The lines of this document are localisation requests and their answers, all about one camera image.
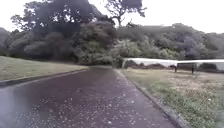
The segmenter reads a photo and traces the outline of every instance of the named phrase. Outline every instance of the white fence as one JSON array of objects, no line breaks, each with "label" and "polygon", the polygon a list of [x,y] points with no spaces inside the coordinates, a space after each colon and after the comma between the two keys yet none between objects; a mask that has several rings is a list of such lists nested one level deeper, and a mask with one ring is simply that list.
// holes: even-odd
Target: white fence
[{"label": "white fence", "polygon": [[147,59],[147,58],[125,58],[123,61],[122,67],[125,66],[125,64],[132,60],[136,64],[144,64],[145,66],[147,65],[152,65],[152,64],[161,64],[164,67],[170,67],[170,66],[177,66],[178,64],[181,63],[195,63],[197,67],[199,67],[203,63],[209,63],[209,64],[214,64],[216,65],[217,69],[220,71],[224,71],[224,59],[213,59],[213,60],[183,60],[183,61],[178,61],[178,60],[164,60],[164,59]]}]

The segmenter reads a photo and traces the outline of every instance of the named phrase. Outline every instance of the lawn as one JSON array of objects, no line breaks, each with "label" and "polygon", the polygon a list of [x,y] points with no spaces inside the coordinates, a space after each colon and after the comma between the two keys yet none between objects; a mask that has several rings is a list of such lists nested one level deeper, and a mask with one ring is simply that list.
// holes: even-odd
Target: lawn
[{"label": "lawn", "polygon": [[223,128],[224,74],[136,69],[122,72],[176,110],[193,128]]},{"label": "lawn", "polygon": [[72,64],[28,61],[0,56],[0,80],[69,72],[87,67]]}]

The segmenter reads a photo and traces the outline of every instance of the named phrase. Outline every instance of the wet road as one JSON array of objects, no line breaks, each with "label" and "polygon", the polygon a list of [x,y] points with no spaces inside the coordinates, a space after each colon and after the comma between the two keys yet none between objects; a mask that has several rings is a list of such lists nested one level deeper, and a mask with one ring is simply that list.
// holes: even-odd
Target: wet road
[{"label": "wet road", "polygon": [[0,89],[0,128],[174,128],[112,69]]}]

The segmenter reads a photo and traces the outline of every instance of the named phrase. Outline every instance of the hillside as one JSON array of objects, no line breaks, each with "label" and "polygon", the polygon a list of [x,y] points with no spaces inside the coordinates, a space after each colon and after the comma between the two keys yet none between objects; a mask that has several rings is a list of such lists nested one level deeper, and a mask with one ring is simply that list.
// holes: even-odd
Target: hillside
[{"label": "hillside", "polygon": [[118,29],[120,39],[135,42],[136,51],[146,58],[214,59],[224,58],[224,35],[204,33],[183,24],[138,26]]}]

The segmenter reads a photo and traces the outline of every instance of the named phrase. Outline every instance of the vegetation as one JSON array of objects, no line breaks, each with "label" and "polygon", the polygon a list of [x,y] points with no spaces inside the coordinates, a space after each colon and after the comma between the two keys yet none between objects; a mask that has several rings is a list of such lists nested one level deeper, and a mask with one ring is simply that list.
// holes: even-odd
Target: vegetation
[{"label": "vegetation", "polygon": [[112,19],[116,19],[121,26],[125,13],[138,12],[140,16],[145,17],[146,8],[142,6],[142,0],[108,0],[105,7],[113,16]]},{"label": "vegetation", "polygon": [[87,67],[0,57],[0,80],[50,75],[85,68]]},{"label": "vegetation", "polygon": [[[88,0],[44,0],[25,4],[12,16],[21,30],[0,29],[0,55],[83,65],[113,64],[124,57],[215,59],[224,57],[224,35],[203,33],[183,24],[121,26],[125,13],[144,16],[142,0],[107,0],[111,17]],[[115,28],[114,20],[120,27]]]},{"label": "vegetation", "polygon": [[191,75],[184,71],[134,69],[123,73],[177,110],[193,128],[223,127],[224,81],[221,74]]}]

